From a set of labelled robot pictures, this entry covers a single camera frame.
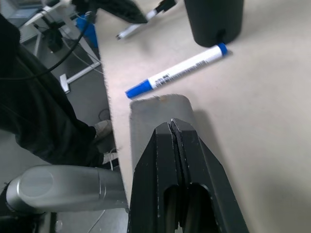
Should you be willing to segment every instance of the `beige tabletop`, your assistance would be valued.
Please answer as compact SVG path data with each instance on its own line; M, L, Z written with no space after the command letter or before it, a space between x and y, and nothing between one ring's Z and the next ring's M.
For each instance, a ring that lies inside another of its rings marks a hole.
M137 0L144 12L157 0ZM185 95L200 136L223 163L250 232L311 229L311 1L246 0L232 55L139 99ZM130 100L125 91L206 48L183 2L134 36L100 11L96 31L128 200L132 187Z

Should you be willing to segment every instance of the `person's leg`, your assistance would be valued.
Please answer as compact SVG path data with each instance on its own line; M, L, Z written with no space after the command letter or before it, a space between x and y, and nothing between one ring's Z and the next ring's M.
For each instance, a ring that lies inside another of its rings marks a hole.
M12 79L45 69L21 47ZM21 147L51 164L98 166L103 161L92 144L94 127L76 118L51 73L27 81L0 81L0 129L14 133Z

